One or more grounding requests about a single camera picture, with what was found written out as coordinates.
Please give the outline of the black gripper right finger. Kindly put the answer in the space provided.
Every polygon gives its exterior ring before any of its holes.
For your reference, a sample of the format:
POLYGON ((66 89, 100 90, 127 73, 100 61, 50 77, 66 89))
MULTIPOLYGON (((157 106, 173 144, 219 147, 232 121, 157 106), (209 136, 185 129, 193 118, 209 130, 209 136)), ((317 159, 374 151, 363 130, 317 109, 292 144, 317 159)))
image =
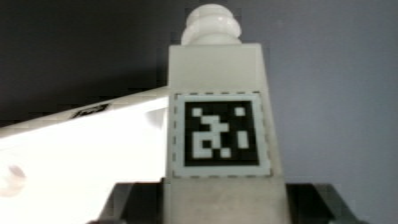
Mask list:
POLYGON ((347 205, 331 184, 288 183, 292 224, 370 224, 347 205))

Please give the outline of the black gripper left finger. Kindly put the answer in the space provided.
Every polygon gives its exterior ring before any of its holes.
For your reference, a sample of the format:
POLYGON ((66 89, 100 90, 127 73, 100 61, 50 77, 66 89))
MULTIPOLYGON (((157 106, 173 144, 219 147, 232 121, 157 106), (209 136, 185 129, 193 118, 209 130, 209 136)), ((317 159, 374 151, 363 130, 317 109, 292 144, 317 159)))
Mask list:
POLYGON ((118 183, 98 218, 86 224, 164 224, 162 183, 118 183))

